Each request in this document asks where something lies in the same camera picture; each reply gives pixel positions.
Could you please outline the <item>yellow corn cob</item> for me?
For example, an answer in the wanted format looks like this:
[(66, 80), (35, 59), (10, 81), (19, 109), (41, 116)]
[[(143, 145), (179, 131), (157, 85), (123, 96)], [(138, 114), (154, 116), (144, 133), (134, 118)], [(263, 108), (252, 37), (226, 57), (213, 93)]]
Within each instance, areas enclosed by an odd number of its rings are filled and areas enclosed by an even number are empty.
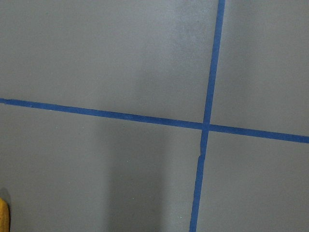
[(0, 232), (10, 231), (10, 213), (8, 204), (0, 199)]

